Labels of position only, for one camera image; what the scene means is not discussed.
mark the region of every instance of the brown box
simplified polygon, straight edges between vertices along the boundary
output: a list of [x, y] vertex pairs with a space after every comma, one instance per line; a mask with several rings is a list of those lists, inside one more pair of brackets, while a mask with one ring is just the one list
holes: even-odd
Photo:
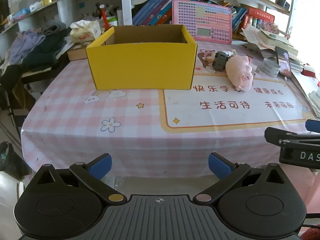
[[91, 43], [91, 41], [87, 41], [81, 44], [75, 44], [68, 50], [68, 56], [70, 61], [86, 59], [87, 53], [85, 48]]

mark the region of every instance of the plush pig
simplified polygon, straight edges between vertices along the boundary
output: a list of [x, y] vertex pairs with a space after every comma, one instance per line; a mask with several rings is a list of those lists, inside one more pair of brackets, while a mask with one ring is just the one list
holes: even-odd
[[235, 55], [226, 64], [226, 72], [231, 83], [236, 90], [248, 91], [252, 86], [253, 75], [252, 67], [249, 66], [251, 58], [247, 56]]

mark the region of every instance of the cardboard box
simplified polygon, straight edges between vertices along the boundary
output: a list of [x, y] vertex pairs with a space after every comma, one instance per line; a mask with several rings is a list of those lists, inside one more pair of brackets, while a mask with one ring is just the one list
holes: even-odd
[[191, 89], [197, 43], [183, 25], [114, 26], [86, 51], [97, 90]]
[[68, 57], [70, 61], [86, 59], [87, 52], [85, 48], [91, 43], [91, 41], [87, 41], [82, 44], [75, 44], [68, 50]]

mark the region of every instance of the pink learning tablet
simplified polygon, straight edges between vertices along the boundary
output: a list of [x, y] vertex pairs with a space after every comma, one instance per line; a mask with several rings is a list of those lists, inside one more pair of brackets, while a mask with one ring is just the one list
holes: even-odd
[[185, 0], [172, 2], [172, 23], [183, 24], [196, 41], [232, 42], [231, 9]]

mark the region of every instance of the purple clothing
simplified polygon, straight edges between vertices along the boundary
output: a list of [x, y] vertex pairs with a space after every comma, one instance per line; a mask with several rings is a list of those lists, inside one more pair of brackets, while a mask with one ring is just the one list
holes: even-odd
[[39, 35], [32, 31], [19, 33], [10, 48], [10, 63], [18, 65], [36, 46], [44, 41], [45, 35]]

